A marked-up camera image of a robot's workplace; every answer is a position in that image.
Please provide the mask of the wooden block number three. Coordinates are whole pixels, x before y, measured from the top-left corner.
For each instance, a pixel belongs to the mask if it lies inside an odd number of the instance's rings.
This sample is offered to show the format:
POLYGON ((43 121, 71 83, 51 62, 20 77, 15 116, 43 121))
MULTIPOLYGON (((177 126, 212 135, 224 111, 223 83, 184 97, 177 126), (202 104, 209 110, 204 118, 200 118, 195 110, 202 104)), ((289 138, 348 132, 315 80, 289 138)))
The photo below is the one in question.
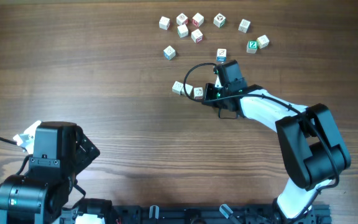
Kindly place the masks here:
POLYGON ((262 35, 257 38, 257 45, 260 49, 267 47, 269 45, 269 42, 269 38, 266 35, 262 35))

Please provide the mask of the wooden block number six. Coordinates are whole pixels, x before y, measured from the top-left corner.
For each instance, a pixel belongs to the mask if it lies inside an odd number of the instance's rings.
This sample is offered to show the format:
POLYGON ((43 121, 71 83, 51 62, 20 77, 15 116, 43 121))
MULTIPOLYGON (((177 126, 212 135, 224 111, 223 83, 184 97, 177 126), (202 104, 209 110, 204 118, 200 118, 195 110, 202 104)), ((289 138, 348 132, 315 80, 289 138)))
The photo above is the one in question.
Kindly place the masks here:
POLYGON ((181 91, 183 89, 183 84, 178 82, 178 81, 175 81, 173 86, 172 86, 172 92, 178 94, 178 95, 181 95, 181 91))

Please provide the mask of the wooden block red letter M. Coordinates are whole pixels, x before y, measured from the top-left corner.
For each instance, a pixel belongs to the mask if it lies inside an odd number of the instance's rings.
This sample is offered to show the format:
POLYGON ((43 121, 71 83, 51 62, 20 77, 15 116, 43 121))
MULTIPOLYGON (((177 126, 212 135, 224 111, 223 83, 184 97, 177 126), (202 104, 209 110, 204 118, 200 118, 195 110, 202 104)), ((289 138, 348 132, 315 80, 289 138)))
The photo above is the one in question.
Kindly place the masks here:
POLYGON ((204 16, 198 12, 192 17, 192 24, 196 27, 200 27, 203 22, 204 22, 204 16))

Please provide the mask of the wooden block yellow letter B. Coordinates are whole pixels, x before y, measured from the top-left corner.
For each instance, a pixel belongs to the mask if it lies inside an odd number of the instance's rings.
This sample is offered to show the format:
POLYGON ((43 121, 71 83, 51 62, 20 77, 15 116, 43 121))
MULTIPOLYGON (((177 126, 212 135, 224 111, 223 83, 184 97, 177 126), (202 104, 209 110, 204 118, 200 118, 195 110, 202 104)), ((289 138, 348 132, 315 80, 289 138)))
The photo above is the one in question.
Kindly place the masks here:
POLYGON ((240 32, 247 33, 249 27, 250 27, 250 21, 248 21, 246 19, 242 19, 240 24, 239 24, 238 30, 240 32))

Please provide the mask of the wooden block number one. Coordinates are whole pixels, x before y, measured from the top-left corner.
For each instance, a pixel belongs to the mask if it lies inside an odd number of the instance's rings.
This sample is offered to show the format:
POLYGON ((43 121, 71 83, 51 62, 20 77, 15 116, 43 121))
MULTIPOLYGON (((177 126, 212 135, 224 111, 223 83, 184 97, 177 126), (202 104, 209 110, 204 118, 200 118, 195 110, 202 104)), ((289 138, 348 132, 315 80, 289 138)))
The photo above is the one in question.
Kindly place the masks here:
POLYGON ((177 27, 177 32, 180 38, 188 36, 188 28, 186 24, 177 27))

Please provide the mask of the wooden block baseball picture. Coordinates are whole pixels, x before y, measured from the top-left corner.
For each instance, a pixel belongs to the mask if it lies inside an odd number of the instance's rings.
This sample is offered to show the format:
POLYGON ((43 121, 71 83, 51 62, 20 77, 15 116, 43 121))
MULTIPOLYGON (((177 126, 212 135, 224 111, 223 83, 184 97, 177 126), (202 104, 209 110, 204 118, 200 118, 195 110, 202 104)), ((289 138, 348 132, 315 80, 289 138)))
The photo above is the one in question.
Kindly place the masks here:
POLYGON ((196 87, 193 89, 193 98, 195 100, 202 100, 204 95, 204 91, 202 87, 196 87))

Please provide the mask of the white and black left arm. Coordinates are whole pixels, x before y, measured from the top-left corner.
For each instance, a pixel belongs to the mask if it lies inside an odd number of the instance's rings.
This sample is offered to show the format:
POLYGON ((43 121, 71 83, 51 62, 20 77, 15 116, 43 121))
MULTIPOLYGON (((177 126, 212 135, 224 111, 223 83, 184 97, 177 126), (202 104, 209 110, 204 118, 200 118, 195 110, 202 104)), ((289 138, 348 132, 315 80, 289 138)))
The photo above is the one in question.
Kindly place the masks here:
POLYGON ((82 128, 70 122, 40 122, 25 157, 27 172, 19 170, 0 184, 0 223, 116 223, 111 201, 81 198, 66 208, 77 189, 77 175, 99 155, 82 128))

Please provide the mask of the wooden block strawberry picture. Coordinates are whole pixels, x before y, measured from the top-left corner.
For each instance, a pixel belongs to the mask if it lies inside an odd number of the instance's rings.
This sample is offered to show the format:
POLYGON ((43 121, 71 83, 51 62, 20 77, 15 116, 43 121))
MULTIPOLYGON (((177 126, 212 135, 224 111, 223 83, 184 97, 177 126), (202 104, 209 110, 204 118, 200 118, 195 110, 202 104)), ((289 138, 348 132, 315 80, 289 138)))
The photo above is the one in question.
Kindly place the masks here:
POLYGON ((171 60, 173 57, 176 56, 176 51, 171 45, 169 45, 163 50, 163 54, 167 60, 171 60))

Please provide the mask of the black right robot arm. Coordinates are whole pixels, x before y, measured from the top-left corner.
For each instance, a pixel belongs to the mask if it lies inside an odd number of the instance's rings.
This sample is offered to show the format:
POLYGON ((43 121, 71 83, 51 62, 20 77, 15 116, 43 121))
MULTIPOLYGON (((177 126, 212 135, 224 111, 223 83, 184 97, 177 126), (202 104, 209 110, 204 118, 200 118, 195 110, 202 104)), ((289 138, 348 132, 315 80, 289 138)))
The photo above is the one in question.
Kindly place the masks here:
POLYGON ((249 86, 237 61, 214 65, 216 83, 206 84, 202 104, 229 110, 273 130, 289 180, 275 200, 276 222, 306 217, 316 197, 339 184, 351 156, 327 106, 296 105, 249 86))

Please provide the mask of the wooden block leaf picture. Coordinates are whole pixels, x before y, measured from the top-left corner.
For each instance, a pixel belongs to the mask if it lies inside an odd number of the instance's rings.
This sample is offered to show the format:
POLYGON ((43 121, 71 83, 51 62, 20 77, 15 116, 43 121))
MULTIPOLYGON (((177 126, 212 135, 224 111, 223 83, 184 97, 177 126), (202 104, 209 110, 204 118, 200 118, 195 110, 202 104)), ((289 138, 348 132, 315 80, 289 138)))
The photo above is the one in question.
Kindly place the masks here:
POLYGON ((225 62, 227 59, 227 50, 226 49, 217 49, 216 52, 216 61, 225 62))

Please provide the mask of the wooden block green letter Z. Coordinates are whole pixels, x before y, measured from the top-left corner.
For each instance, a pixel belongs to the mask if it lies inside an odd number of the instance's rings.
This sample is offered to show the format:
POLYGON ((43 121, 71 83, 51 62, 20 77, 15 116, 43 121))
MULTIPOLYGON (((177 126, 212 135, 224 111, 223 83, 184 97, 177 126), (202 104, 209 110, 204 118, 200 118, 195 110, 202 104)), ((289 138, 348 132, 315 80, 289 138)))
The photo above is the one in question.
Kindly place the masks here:
POLYGON ((257 51, 257 49, 258 49, 258 44, 257 44, 257 41, 255 41, 255 40, 250 40, 250 41, 248 41, 248 43, 247 43, 247 53, 249 53, 249 54, 255 54, 256 53, 256 51, 257 51))

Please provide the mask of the wooden block animal picture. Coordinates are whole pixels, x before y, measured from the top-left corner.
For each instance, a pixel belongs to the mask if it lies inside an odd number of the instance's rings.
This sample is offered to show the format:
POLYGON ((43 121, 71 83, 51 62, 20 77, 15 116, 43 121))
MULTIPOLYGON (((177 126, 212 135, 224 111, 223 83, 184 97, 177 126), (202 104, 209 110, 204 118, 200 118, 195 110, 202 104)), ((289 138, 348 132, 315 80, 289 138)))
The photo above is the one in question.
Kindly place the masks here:
POLYGON ((201 42, 203 40, 203 33, 199 29, 196 29, 191 33, 191 38, 194 43, 201 42))

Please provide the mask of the plain wooden block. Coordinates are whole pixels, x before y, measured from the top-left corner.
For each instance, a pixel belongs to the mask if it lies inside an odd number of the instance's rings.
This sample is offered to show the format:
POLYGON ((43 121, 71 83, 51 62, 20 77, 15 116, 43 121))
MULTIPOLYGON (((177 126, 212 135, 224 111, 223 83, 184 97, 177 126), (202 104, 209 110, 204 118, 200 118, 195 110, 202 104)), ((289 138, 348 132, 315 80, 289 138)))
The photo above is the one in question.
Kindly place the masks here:
POLYGON ((193 91, 193 87, 189 84, 185 84, 181 89, 181 94, 185 95, 187 93, 189 96, 191 96, 192 91, 193 91))

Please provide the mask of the wooden block shell picture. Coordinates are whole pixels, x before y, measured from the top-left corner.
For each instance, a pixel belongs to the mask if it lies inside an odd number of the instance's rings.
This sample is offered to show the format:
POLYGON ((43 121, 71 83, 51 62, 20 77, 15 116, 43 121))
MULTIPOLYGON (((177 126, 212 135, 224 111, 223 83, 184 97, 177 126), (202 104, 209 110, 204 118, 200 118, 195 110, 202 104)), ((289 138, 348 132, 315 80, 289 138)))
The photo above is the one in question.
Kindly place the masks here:
POLYGON ((185 25, 187 23, 188 23, 188 17, 184 13, 181 13, 177 16, 177 24, 179 26, 185 25))

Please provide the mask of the wooden block red side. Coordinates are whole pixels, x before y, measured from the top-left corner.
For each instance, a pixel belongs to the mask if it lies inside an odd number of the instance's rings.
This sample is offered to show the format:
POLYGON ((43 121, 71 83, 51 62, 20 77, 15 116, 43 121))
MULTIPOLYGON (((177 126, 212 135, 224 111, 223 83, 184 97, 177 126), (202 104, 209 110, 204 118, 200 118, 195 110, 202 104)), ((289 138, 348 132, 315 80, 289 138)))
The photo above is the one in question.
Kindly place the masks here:
POLYGON ((163 30, 168 30, 170 27, 170 19, 168 17, 162 16, 159 20, 159 28, 163 30))

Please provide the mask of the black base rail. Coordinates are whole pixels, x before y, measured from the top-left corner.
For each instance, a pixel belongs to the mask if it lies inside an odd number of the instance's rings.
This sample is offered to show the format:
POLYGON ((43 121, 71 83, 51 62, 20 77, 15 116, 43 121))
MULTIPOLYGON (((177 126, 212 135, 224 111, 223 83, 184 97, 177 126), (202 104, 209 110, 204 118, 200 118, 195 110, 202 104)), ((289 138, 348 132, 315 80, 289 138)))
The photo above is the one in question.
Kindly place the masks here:
POLYGON ((270 204, 222 207, 158 207, 115 206, 116 223, 286 223, 278 210, 270 204))

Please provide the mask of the wooden block soccer ball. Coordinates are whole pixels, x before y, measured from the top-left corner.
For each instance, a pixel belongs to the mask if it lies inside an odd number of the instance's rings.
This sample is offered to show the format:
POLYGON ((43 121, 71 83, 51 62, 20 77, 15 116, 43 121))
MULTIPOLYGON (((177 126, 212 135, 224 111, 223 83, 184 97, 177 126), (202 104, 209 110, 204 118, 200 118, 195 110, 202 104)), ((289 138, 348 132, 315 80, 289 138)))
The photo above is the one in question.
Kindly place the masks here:
POLYGON ((214 21, 213 24, 215 26, 217 26, 218 28, 221 28, 226 22, 226 17, 224 15, 222 15, 221 13, 218 13, 215 17, 214 17, 214 21))

